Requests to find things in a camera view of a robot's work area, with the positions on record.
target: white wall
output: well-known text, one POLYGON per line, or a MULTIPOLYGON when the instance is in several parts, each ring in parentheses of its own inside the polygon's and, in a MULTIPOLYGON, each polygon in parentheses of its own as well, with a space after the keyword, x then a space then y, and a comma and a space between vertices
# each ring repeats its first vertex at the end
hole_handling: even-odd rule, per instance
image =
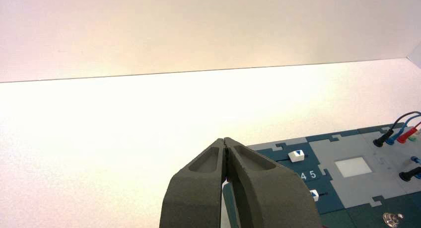
POLYGON ((406 57, 421 0, 0 0, 0 81, 406 57))
POLYGON ((409 54, 408 58, 421 69, 421 44, 419 44, 414 51, 409 54))
POLYGON ((171 176, 216 138, 392 123, 420 81, 395 59, 0 83, 0 227, 156 228, 171 176))

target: black plug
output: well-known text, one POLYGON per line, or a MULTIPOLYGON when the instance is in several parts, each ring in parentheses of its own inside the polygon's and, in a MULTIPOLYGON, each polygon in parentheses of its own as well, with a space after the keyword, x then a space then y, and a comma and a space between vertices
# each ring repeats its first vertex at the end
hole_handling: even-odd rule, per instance
POLYGON ((416 167, 412 169, 411 171, 399 173, 399 177, 405 182, 409 182, 413 176, 420 173, 421 173, 421 167, 416 167))
POLYGON ((383 134, 380 138, 373 140, 373 144, 377 147, 382 147, 383 143, 393 134, 393 130, 388 130, 385 134, 383 134))

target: blue cable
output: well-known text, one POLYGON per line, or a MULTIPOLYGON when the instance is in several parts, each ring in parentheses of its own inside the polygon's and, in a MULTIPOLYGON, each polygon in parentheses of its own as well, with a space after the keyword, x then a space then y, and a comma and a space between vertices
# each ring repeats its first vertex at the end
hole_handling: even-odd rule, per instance
POLYGON ((399 132, 397 132, 396 134, 392 135, 391 137, 389 137, 388 139, 386 139, 386 143, 388 145, 393 145, 395 143, 395 140, 401 135, 403 134, 405 127, 408 125, 408 123, 411 121, 411 119, 419 117, 421 115, 415 115, 413 117, 410 117, 405 124, 402 126, 402 128, 399 130, 399 132))

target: white square light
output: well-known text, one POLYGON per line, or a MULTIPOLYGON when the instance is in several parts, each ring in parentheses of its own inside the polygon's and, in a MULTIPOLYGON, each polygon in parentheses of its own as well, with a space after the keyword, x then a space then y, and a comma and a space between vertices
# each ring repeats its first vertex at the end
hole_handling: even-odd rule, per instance
POLYGON ((344 177, 352 177, 372 172, 362 157, 336 161, 335 164, 344 177))

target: white table surface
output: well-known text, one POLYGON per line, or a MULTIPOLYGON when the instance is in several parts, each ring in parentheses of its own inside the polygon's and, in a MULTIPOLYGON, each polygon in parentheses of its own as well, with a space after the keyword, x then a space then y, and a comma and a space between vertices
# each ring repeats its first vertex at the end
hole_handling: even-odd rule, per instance
POLYGON ((420 81, 393 59, 0 83, 0 227, 158 227, 171 176, 216 138, 391 123, 420 81))

